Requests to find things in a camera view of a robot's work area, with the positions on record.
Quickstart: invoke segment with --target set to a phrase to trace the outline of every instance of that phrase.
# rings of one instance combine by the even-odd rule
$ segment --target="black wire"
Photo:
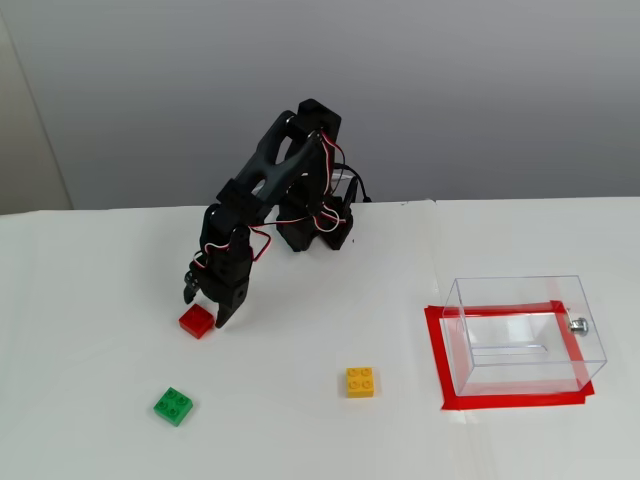
[[[353,168],[351,168],[349,165],[334,165],[333,166],[334,169],[338,169],[338,170],[347,170],[348,172],[353,173],[353,176],[356,177],[356,179],[358,180],[358,182],[360,182],[360,188],[362,189],[362,196],[364,197],[362,199],[362,201],[364,203],[371,203],[371,198],[367,196],[367,191],[364,188],[364,182],[362,181],[362,177],[358,174],[358,172],[356,172]]]

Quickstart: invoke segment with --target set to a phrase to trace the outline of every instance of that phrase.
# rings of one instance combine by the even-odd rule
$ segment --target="clear plastic box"
[[[575,392],[607,363],[577,276],[459,278],[442,317],[459,396]]]

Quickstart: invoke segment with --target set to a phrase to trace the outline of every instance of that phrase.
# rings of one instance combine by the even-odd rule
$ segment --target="robotic arm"
[[[351,179],[344,199],[333,195],[330,186],[334,168],[348,168],[334,164],[332,144],[340,122],[336,113],[311,99],[298,106],[297,114],[283,112],[238,176],[217,195],[220,203],[207,208],[200,253],[185,275],[184,300],[191,303],[202,290],[217,302],[218,328],[247,296],[251,266],[257,259],[249,236],[252,229],[265,225],[275,205],[280,211],[273,223],[296,252],[307,250],[318,235],[333,250],[339,250],[347,238],[353,226],[350,206],[359,177]],[[291,145],[285,159],[276,164],[286,137]],[[252,191],[263,180],[264,185],[254,195]]]

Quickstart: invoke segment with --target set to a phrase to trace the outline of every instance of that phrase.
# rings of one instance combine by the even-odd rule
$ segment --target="gray wall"
[[[0,0],[77,208],[206,204],[314,97],[375,200],[640,194],[637,0]]]
[[[0,15],[0,215],[70,207]]]

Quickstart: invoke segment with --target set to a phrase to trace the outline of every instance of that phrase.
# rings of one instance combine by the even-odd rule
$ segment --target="white tabletop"
[[[600,480],[640,466],[639,199],[357,205],[339,252],[276,236],[242,308],[197,341],[177,319],[203,211],[0,218],[0,478]],[[583,281],[609,358],[596,395],[441,412],[422,308],[455,277],[536,274]],[[349,366],[376,369],[375,398],[344,398]],[[177,428],[152,410],[169,386],[195,403]]]
[[[338,252],[276,236],[200,341],[178,318],[204,208],[0,218],[0,478],[454,478],[429,205],[357,205]],[[354,366],[375,398],[345,398]],[[153,412],[169,386],[194,401],[177,428]]]
[[[585,405],[466,412],[462,478],[637,478],[640,199],[438,202],[432,215],[443,297],[455,277],[577,274],[608,358]]]

